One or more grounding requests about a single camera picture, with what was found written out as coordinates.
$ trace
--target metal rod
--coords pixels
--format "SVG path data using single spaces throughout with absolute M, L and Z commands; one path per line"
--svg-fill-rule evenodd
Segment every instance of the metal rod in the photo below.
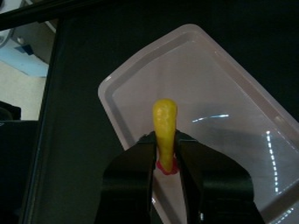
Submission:
M 42 1 L 0 14 L 0 31 L 32 22 L 64 17 L 66 15 L 95 8 L 111 0 L 51 0 Z

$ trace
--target yellow object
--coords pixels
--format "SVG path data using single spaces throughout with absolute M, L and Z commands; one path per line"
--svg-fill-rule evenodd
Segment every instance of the yellow object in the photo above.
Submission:
M 159 149 L 159 165 L 166 174 L 174 172 L 176 111 L 176 103 L 171 99 L 162 99 L 154 104 L 154 131 Z

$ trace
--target yellow banana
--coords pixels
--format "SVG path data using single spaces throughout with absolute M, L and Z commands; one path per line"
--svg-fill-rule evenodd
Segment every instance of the yellow banana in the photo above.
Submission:
M 156 166 L 166 175 L 178 172 L 174 159 L 176 111 L 176 103 L 171 99 L 162 99 L 154 104 L 154 131 L 159 150 Z

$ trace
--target plastic tray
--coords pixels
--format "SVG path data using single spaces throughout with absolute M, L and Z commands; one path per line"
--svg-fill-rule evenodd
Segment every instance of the plastic tray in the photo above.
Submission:
M 179 27 L 142 49 L 98 95 L 124 149 L 154 130 L 155 101 L 172 98 L 178 130 L 250 172 L 266 223 L 298 222 L 298 122 L 199 26 Z M 180 174 L 154 175 L 163 223 L 186 223 Z

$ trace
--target white plastic tray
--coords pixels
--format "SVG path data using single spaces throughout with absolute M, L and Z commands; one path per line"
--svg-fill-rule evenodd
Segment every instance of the white plastic tray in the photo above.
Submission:
M 266 223 L 298 223 L 298 122 L 199 26 L 179 27 L 142 49 L 98 95 L 124 149 L 154 130 L 155 101 L 172 98 L 178 130 L 250 172 Z M 186 223 L 180 174 L 154 175 L 163 223 Z

